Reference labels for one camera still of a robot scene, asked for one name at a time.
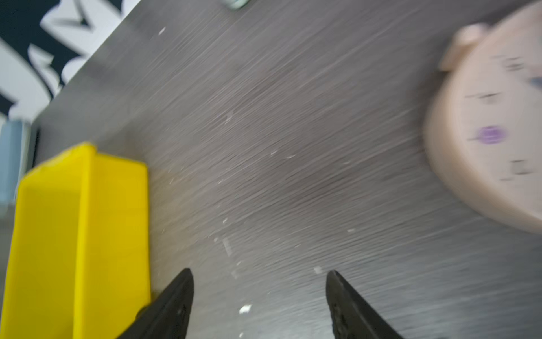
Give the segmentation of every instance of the scratched surface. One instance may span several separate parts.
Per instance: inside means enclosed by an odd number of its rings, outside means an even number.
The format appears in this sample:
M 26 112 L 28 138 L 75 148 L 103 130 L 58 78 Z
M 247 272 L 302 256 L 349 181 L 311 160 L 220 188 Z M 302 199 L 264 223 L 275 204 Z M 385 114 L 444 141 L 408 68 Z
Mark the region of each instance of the scratched surface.
M 453 32 L 522 3 L 143 0 L 38 160 L 92 140 L 149 165 L 152 287 L 192 268 L 189 338 L 331 338 L 331 269 L 405 338 L 539 337 L 542 238 L 459 202 L 420 136 Z

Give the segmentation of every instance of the yellow bin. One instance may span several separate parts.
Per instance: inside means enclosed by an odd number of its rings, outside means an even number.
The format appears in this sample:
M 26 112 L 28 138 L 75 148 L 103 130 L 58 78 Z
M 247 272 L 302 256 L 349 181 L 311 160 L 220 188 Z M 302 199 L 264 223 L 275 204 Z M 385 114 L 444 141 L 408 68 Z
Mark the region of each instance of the yellow bin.
M 1 339 L 114 339 L 150 302 L 147 167 L 81 144 L 19 185 Z

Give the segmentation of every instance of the white debris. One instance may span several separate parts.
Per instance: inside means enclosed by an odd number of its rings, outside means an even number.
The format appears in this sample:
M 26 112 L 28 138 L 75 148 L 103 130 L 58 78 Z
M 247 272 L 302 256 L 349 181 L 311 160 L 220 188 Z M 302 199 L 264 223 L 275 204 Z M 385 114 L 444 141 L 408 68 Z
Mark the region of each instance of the white debris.
M 252 308 L 252 304 L 246 304 L 243 307 L 239 309 L 239 314 L 245 314 L 250 312 L 250 309 Z
M 224 244 L 224 248 L 226 249 L 226 254 L 230 256 L 232 252 L 231 252 L 230 242 L 228 241 L 228 238 L 222 239 L 222 243 Z

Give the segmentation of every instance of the purple marking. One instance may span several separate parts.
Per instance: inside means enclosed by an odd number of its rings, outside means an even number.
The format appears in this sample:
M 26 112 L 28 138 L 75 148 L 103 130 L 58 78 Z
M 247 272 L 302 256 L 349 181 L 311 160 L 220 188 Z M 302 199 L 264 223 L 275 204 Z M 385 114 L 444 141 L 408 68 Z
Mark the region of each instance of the purple marking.
M 478 132 L 478 139 L 486 145 L 498 144 L 506 138 L 506 132 L 499 126 L 485 126 Z

